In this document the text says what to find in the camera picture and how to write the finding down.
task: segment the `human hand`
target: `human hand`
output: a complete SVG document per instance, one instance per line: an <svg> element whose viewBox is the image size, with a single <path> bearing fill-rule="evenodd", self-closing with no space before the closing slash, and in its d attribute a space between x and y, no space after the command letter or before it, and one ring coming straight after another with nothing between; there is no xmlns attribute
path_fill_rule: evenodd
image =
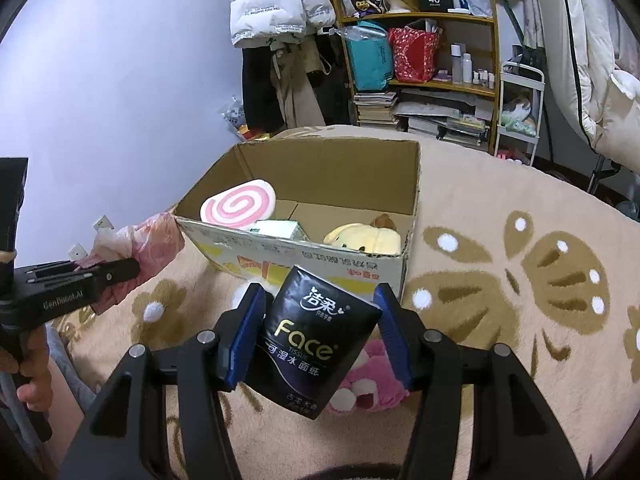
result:
<svg viewBox="0 0 640 480"><path fill-rule="evenodd" d="M53 402L51 373L49 364L49 346L44 326L31 332L27 338L29 358L18 365L9 352L0 348L0 372L16 374L18 371L31 381L17 390L20 402L25 402L32 412L46 412Z"/></svg>

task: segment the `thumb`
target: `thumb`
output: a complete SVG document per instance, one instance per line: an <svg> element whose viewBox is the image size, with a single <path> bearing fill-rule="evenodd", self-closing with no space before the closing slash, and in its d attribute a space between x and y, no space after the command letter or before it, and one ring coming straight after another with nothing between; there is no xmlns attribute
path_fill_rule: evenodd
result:
<svg viewBox="0 0 640 480"><path fill-rule="evenodd" d="M0 372L17 374L20 367L18 362L4 348L0 348Z"/></svg>

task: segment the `pink spiral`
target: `pink spiral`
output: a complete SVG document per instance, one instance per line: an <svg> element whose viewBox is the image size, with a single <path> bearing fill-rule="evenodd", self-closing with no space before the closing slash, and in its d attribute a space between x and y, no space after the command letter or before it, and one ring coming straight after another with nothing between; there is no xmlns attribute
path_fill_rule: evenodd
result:
<svg viewBox="0 0 640 480"><path fill-rule="evenodd" d="M257 193L258 200L250 192ZM243 200L246 204L238 211L227 210L238 206ZM212 224L241 228L261 220L269 205L268 193L260 186L251 184L233 189L217 198L213 197L206 206L205 215L207 222Z"/></svg>

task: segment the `black tissue package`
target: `black tissue package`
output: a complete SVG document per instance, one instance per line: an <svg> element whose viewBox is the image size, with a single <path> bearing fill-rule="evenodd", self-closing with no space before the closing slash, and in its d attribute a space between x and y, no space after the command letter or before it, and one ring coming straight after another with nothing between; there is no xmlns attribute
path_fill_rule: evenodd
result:
<svg viewBox="0 0 640 480"><path fill-rule="evenodd" d="M382 311L293 267L268 307L245 383L316 418L340 386Z"/></svg>

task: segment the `pink and white swirl toy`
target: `pink and white swirl toy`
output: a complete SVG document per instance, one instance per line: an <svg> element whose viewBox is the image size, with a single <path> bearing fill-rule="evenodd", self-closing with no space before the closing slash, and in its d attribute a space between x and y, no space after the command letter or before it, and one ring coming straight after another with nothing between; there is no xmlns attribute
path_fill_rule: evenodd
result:
<svg viewBox="0 0 640 480"><path fill-rule="evenodd" d="M276 193L264 180L252 180L207 198L200 208L203 222L245 229L273 214Z"/></svg>

